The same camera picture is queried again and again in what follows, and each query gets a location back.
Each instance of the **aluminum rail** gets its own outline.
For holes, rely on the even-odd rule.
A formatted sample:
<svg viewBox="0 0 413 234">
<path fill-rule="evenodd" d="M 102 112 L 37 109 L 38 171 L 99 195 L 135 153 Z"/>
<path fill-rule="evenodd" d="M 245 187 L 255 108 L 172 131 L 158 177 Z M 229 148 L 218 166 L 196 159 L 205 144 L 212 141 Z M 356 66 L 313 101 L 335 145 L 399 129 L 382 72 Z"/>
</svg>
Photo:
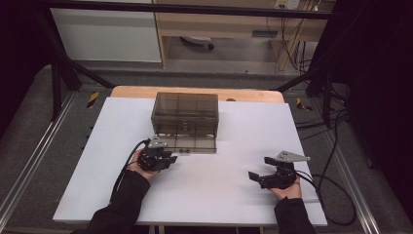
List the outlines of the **aluminum rail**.
<svg viewBox="0 0 413 234">
<path fill-rule="evenodd" d="M 320 117 L 321 114 L 321 106 L 319 102 L 311 99 L 312 106 L 316 111 L 317 115 Z M 328 144 L 332 148 L 334 145 L 334 134 L 332 131 L 327 131 L 328 129 L 326 126 L 323 126 L 325 129 L 325 136 L 327 137 Z M 380 234 L 379 226 L 377 225 L 376 219 L 373 216 L 373 213 L 370 211 L 368 204 L 362 195 L 361 189 L 358 186 L 357 180 L 352 173 L 348 163 L 346 162 L 346 158 L 343 155 L 339 145 L 337 145 L 335 152 L 335 162 L 337 164 L 337 169 L 343 179 L 344 184 L 346 185 L 347 191 L 351 195 L 353 201 L 355 202 L 358 219 L 361 223 L 361 226 L 364 229 L 366 234 Z"/>
<path fill-rule="evenodd" d="M 151 12 L 151 13 L 180 13 L 245 17 L 293 18 L 313 20 L 348 20 L 351 15 L 346 13 L 331 13 L 319 11 L 295 11 L 279 9 L 257 9 L 197 5 L 120 3 L 95 1 L 68 0 L 36 0 L 37 5 L 58 9 L 118 11 L 118 12 Z"/>
<path fill-rule="evenodd" d="M 36 149 L 33 151 L 30 159 L 26 163 L 24 169 L 21 171 L 19 178 L 16 180 L 6 199 L 0 205 L 0 233 L 6 226 L 7 221 L 11 217 L 16 205 L 23 195 L 28 183 L 33 178 L 34 173 L 39 167 L 44 155 L 46 154 L 50 144 L 52 143 L 58 129 L 60 128 L 64 118 L 66 117 L 73 99 L 76 97 L 76 92 L 70 92 L 63 105 L 60 114 L 56 120 L 49 125 L 49 128 L 43 134 Z"/>
</svg>

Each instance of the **white table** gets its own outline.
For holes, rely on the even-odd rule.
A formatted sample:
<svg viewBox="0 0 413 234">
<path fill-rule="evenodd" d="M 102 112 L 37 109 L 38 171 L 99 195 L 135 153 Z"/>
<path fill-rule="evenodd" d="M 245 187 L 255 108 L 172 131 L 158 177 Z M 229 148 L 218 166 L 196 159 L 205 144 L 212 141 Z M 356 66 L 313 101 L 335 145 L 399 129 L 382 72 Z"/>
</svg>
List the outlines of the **white table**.
<svg viewBox="0 0 413 234">
<path fill-rule="evenodd" d="M 70 179 L 54 220 L 88 222 L 108 205 L 112 186 L 135 145 L 154 132 L 153 98 L 109 97 Z M 277 198 L 249 180 L 269 175 L 264 157 L 282 150 L 303 155 L 287 104 L 219 101 L 217 153 L 179 156 L 151 180 L 137 223 L 162 225 L 275 225 Z M 296 170 L 309 173 L 306 162 Z M 314 188 L 302 182 L 313 225 L 326 225 Z"/>
</svg>

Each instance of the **brown translucent container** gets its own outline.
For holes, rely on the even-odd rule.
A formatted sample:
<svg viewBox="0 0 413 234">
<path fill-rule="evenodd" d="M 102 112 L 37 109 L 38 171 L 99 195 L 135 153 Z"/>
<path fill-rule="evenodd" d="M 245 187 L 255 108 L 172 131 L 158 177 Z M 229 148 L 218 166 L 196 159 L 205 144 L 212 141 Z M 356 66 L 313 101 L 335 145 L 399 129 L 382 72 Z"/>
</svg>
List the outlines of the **brown translucent container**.
<svg viewBox="0 0 413 234">
<path fill-rule="evenodd" d="M 218 116 L 218 95 L 157 93 L 151 119 L 168 150 L 214 153 Z"/>
</svg>

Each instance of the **hand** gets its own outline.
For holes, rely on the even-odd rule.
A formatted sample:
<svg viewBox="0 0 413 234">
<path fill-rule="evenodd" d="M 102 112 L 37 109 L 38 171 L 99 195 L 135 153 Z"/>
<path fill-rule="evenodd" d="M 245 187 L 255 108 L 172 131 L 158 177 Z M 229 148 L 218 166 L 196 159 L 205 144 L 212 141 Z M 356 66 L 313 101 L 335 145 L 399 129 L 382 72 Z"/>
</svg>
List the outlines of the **hand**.
<svg viewBox="0 0 413 234">
<path fill-rule="evenodd" d="M 279 188 L 270 188 L 269 189 L 272 193 L 276 194 L 276 196 L 282 200 L 285 197 L 288 199 L 293 198 L 301 198 L 301 186 L 300 186 L 300 177 L 298 176 L 294 183 L 291 186 L 287 187 L 286 189 L 279 189 Z"/>
<path fill-rule="evenodd" d="M 141 149 L 134 151 L 133 156 L 131 158 L 131 164 L 127 167 L 127 170 L 134 171 L 139 173 L 141 176 L 145 177 L 146 179 L 151 179 L 152 177 L 156 176 L 159 172 L 146 172 L 143 171 L 139 165 L 137 164 L 137 159 L 139 158 L 139 154 Z"/>
</svg>

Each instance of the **white cabinet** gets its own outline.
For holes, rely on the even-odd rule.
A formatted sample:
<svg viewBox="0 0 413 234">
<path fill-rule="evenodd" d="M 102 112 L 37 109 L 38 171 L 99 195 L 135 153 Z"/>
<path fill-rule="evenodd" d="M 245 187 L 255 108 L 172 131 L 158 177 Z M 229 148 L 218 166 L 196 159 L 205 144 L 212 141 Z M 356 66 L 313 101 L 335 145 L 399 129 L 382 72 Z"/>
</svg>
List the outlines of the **white cabinet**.
<svg viewBox="0 0 413 234">
<path fill-rule="evenodd" d="M 150 0 L 117 2 L 152 3 Z M 64 48 L 72 59 L 161 62 L 153 13 L 51 10 Z"/>
</svg>

